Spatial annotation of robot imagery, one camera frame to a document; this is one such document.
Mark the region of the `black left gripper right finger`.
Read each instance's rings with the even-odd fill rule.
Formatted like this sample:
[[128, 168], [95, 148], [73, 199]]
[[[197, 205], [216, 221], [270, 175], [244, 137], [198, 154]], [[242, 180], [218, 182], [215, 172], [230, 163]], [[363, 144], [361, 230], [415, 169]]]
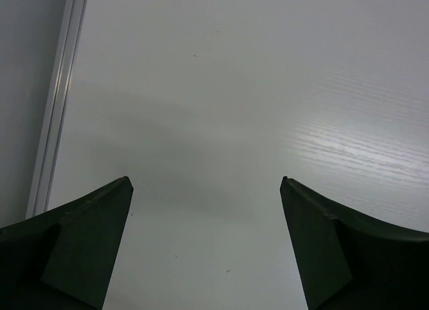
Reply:
[[332, 201], [295, 179], [280, 186], [309, 309], [427, 309], [428, 233]]

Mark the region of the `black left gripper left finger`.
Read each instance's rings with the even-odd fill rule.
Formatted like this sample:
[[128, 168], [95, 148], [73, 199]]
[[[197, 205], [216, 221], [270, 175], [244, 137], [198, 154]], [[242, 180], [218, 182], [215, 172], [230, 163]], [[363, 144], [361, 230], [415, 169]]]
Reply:
[[2, 309], [102, 309], [127, 221], [125, 176], [1, 229]]

